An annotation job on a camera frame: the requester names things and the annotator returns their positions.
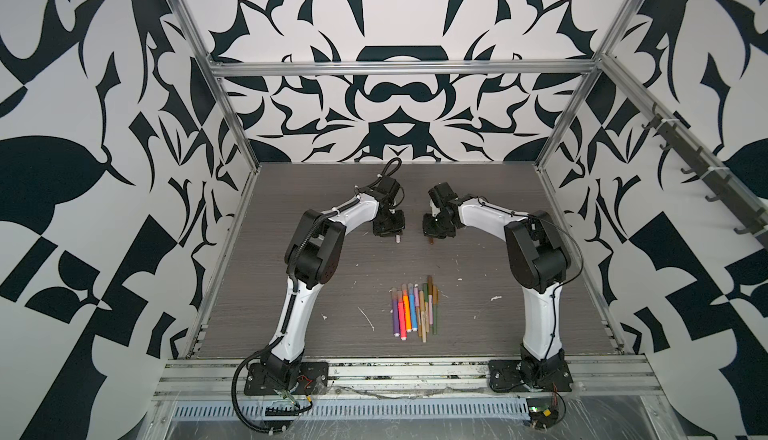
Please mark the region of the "green marker pen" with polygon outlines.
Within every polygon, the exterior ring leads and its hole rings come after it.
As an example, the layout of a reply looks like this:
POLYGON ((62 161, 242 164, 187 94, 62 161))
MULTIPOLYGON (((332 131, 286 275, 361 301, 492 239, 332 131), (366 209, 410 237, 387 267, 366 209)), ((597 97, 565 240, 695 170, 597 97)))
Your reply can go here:
POLYGON ((438 307, 439 307, 439 290, 436 285, 432 287, 432 333, 438 334, 438 307))

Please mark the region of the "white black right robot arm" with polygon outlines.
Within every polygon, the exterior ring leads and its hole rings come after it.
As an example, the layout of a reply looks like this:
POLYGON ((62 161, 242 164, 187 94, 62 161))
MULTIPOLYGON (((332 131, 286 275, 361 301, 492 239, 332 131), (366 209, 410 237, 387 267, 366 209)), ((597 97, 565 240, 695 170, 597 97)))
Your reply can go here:
POLYGON ((429 190, 431 211, 424 215, 425 236, 453 238, 471 227, 505 243, 510 271, 522 288, 525 330, 520 359, 491 360, 489 388, 513 391, 569 391, 572 376, 560 338, 560 300, 571 280, 572 258, 560 228, 545 211, 525 213, 490 203, 481 196, 458 196, 446 183, 429 190))

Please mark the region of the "brown capped pink marker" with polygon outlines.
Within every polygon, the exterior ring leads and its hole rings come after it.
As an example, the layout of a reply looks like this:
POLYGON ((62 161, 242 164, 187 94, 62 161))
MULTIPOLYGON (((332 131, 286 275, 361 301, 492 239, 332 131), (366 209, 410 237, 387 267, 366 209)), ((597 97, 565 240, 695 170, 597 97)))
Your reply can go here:
POLYGON ((433 319, 433 277, 431 275, 427 276, 427 314, 428 314, 428 322, 430 325, 430 328, 433 328, 434 319, 433 319))

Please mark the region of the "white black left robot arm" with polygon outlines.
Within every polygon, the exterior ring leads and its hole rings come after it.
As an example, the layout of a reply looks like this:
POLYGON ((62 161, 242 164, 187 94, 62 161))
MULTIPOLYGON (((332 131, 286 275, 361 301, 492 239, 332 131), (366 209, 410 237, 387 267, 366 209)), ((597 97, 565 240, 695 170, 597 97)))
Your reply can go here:
POLYGON ((394 178, 400 158, 389 160, 370 184, 354 189, 353 197, 327 211, 307 210, 286 249, 287 292, 277 329, 269 344, 246 357, 236 367, 230 397, 237 419, 248 429, 273 435, 288 429, 286 422, 255 422, 239 404, 239 394, 278 393, 291 403, 291 415, 310 411, 313 401, 305 392, 304 405, 293 397, 299 386, 306 332, 317 298, 335 274, 345 237, 369 223, 377 237, 398 237, 405 229, 400 203, 403 187, 394 178))

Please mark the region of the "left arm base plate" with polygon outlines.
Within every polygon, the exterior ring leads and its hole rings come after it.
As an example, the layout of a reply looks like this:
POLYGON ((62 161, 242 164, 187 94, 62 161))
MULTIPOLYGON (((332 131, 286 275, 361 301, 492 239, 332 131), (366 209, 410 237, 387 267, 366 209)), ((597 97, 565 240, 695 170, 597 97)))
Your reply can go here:
POLYGON ((287 391, 290 394, 311 395, 326 386, 328 375, 328 362, 278 362, 275 365, 254 362, 248 367, 243 393, 246 396, 266 396, 287 391))

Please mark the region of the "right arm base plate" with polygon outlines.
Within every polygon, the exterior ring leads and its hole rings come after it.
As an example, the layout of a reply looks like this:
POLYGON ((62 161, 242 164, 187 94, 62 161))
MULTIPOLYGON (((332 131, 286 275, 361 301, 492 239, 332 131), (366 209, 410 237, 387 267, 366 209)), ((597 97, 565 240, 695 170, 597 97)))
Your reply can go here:
POLYGON ((573 377, 563 357, 491 360, 488 368, 489 388, 496 393, 572 391, 573 377))

